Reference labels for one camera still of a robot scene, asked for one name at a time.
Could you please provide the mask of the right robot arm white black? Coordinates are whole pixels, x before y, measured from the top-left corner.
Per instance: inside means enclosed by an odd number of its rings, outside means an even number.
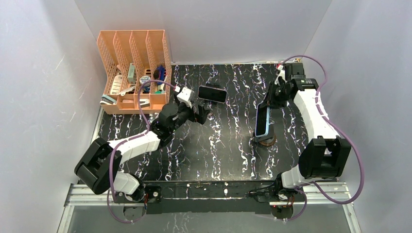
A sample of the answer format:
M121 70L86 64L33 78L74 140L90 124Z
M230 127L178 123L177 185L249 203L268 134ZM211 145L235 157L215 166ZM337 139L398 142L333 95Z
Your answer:
M322 107L317 81L307 79L301 71L287 79L285 67L277 65L277 78L270 82L264 100L257 105L254 140L263 146L275 143L270 111L284 108L291 101L301 114L309 143L300 153L296 166L279 173L271 185L248 193L257 201L264 198L286 201L297 193L299 186L340 177L352 148L348 140L327 123L327 115L319 112Z

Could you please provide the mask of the phone with pink case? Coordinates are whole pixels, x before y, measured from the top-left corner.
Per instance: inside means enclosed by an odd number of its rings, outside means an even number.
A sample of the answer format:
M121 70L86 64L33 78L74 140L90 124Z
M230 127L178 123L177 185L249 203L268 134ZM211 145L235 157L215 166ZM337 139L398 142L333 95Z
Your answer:
M221 88L202 85L198 88L198 98L207 101L224 103L226 102L227 91Z

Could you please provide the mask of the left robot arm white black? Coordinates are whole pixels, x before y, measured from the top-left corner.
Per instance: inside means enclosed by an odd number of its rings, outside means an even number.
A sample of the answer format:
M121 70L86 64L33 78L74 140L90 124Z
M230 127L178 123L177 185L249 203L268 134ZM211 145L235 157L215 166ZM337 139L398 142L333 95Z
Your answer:
M143 133L112 141L96 138L74 173L96 195L110 190L112 194L123 193L133 202L142 201L147 196L144 182L133 174L120 172L119 166L138 155L165 147L186 121L204 124L209 113L210 109L201 105L194 111L183 102L168 103Z

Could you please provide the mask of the phone with blue case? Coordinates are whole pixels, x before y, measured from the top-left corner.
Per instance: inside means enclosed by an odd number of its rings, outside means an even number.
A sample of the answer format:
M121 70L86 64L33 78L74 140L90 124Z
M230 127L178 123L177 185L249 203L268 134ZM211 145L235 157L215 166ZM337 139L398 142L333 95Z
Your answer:
M267 136L269 133L270 107L264 102L257 106L255 137Z

